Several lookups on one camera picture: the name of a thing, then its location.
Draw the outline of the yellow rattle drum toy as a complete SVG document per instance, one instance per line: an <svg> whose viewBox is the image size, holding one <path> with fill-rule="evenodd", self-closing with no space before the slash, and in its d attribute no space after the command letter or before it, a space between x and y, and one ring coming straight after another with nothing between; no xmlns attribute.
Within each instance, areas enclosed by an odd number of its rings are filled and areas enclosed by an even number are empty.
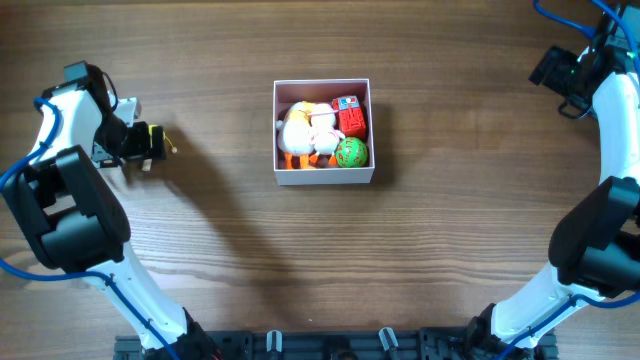
<svg viewBox="0 0 640 360"><path fill-rule="evenodd" d="M168 153L176 154L178 152L178 148L172 143L172 141L168 137L165 130L164 132L165 132L165 147L166 147L167 154ZM161 160L152 160L150 158L149 150L150 150L150 131L149 131L149 148L145 152L145 155L142 160L142 167L141 167L141 169L145 172L149 172L151 170L151 167L154 161L161 161Z"/></svg>

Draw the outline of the white plush duck yellow hat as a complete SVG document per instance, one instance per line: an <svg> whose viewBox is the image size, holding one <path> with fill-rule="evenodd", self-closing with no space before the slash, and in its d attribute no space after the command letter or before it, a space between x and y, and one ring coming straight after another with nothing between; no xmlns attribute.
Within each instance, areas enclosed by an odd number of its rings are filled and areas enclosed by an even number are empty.
<svg viewBox="0 0 640 360"><path fill-rule="evenodd" d="M309 155L314 150L311 127L311 111L314 103L301 101L295 103L283 120L276 122L277 146L283 152L285 168L293 170L293 157L298 157L301 169L313 169Z"/></svg>

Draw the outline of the white duck with pink hat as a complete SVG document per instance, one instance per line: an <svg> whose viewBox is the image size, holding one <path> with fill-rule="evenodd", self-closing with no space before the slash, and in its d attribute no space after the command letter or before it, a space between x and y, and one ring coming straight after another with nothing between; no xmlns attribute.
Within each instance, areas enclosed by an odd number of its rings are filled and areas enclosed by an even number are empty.
<svg viewBox="0 0 640 360"><path fill-rule="evenodd" d="M328 157L328 166L337 167L335 151L339 143L346 138L345 134L338 130L336 114L328 103L317 103L311 109L311 145L314 152L309 157L311 164L316 165L321 156Z"/></svg>

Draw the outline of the green ball with red numbers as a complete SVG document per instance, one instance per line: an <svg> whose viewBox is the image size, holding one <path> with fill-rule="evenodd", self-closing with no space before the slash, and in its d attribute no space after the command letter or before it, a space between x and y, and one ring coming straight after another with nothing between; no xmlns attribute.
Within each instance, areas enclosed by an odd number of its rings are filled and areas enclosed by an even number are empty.
<svg viewBox="0 0 640 360"><path fill-rule="evenodd" d="M364 167L368 161L369 150L365 142L356 137L346 137L337 146L336 161L341 168Z"/></svg>

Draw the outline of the red toy fire truck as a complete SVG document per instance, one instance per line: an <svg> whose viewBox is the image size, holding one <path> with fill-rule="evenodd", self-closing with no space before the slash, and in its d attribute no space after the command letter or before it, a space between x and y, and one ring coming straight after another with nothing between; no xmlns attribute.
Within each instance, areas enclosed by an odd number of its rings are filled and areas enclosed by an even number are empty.
<svg viewBox="0 0 640 360"><path fill-rule="evenodd" d="M346 137L365 140L367 136L367 122L359 100L354 95L342 96L332 101L336 112L338 128Z"/></svg>

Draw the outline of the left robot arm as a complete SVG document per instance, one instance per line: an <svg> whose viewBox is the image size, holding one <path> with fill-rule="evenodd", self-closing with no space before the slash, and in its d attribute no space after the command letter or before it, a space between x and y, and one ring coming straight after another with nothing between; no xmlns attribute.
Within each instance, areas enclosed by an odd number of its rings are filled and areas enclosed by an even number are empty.
<svg viewBox="0 0 640 360"><path fill-rule="evenodd" d="M99 171L129 162L148 170L174 146L140 120L134 97L86 61L33 101L42 116L29 154L1 177L1 193L49 275L2 269L30 281L82 279L103 293L136 331L145 359L220 359L220 347L166 295L137 258L127 215Z"/></svg>

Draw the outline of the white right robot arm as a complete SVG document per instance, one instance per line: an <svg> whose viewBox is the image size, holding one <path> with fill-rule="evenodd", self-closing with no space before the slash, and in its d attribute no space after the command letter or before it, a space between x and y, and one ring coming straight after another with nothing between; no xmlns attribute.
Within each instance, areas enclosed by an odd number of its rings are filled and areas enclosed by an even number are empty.
<svg viewBox="0 0 640 360"><path fill-rule="evenodd" d="M474 317L461 340L471 359L525 359L562 321L587 306L615 309L639 299L639 4L593 0L594 27L581 53L551 47L529 80L559 94L571 119L596 119L598 186L554 229L548 261L510 298Z"/></svg>

